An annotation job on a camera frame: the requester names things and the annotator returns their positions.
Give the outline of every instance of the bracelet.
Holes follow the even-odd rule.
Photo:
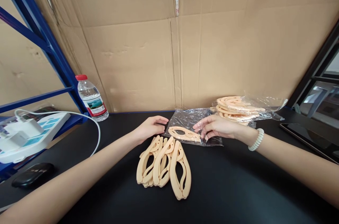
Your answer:
[[[251,147],[248,147],[250,151],[255,151],[258,146],[260,145],[262,139],[264,138],[264,130],[263,129],[257,129],[259,131],[259,135],[257,140],[254,142],[254,144]]]

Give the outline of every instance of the red bottle cap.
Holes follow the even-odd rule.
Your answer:
[[[87,80],[87,76],[86,76],[86,75],[76,75],[75,78],[76,78],[78,81],[81,81],[81,80]]]

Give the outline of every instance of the power strip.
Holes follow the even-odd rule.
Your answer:
[[[43,133],[29,138],[26,144],[20,149],[10,152],[0,152],[0,162],[4,164],[11,162],[19,163],[30,155],[45,149],[70,116],[69,113],[56,113],[43,117],[38,121],[39,125],[44,129]]]

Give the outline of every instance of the cardboard box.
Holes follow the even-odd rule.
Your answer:
[[[339,0],[36,0],[75,73],[110,112],[289,98]]]

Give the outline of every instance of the left hand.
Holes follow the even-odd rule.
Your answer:
[[[138,143],[143,143],[147,138],[165,132],[165,126],[168,119],[162,116],[148,117],[139,127],[132,131],[132,134],[138,139]]]

